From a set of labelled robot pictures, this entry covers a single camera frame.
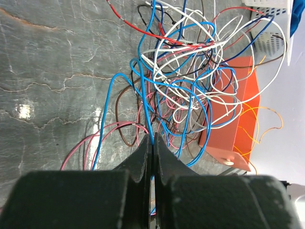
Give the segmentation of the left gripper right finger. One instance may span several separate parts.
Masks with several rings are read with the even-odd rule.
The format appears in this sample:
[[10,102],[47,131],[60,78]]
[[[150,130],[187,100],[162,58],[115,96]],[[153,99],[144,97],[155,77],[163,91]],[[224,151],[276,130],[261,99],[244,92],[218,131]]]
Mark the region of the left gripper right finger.
[[153,145],[153,174],[155,180],[156,222],[161,229],[175,229],[172,180],[177,177],[199,176],[167,147],[159,133],[155,133]]

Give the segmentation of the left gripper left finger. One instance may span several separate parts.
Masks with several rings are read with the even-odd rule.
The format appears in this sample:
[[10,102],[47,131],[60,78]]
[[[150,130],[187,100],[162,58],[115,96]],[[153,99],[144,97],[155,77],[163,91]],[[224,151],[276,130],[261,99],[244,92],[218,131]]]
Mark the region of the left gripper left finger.
[[114,171],[123,172],[120,229],[148,229],[151,210],[152,145],[145,135],[136,150]]

